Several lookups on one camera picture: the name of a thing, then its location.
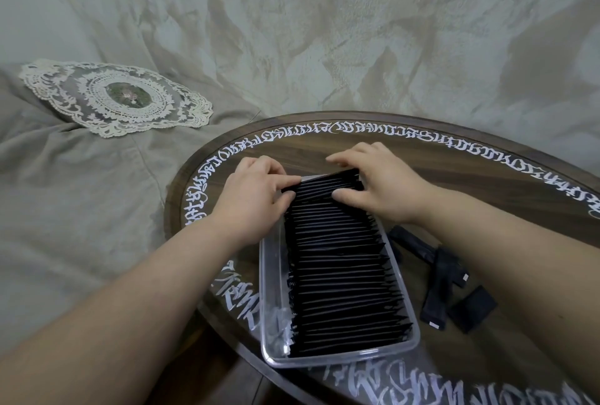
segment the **person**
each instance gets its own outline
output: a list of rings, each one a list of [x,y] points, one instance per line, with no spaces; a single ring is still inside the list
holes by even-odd
[[[425,228],[476,272],[503,310],[593,397],[600,397],[600,251],[422,179],[383,144],[328,162],[360,169],[364,191],[337,201]],[[200,296],[227,259],[259,242],[301,181],[274,159],[243,158],[213,212],[0,361],[0,402],[144,402]]]

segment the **wall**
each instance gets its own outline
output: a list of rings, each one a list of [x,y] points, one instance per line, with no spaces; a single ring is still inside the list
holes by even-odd
[[[0,0],[0,59],[186,75],[268,115],[366,109],[600,175],[600,0]]]

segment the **white lace doily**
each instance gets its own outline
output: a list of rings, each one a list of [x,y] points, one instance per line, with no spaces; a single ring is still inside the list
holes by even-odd
[[[208,124],[213,105],[145,68],[39,59],[20,78],[38,98],[103,138]]]

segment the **wooden tabletop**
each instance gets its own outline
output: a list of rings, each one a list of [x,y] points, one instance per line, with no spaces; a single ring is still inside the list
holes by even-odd
[[[212,211],[225,180],[243,157],[269,155],[289,174],[326,174],[338,170],[326,163],[327,155],[360,141],[381,141],[437,185],[600,247],[597,177],[476,130],[401,115],[334,111],[259,121],[206,144],[169,188],[167,236]],[[423,230],[407,228],[437,243]],[[403,254],[402,277],[419,312],[430,268],[408,252]],[[199,309],[229,345],[300,401],[498,405],[496,400],[511,399],[516,404],[527,399],[553,405],[551,400],[566,396],[585,399],[501,308],[469,335],[451,323],[443,332],[420,323],[420,345],[400,356],[275,371],[260,354],[258,261],[258,245],[238,252]],[[477,277],[471,277],[465,289],[454,287],[454,301],[478,284]]]

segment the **beige cloth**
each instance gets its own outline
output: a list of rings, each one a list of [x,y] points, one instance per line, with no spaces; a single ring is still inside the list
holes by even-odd
[[[223,90],[174,78],[213,103],[207,126],[103,139],[37,99],[19,68],[0,68],[0,353],[160,246],[178,169],[259,115]]]

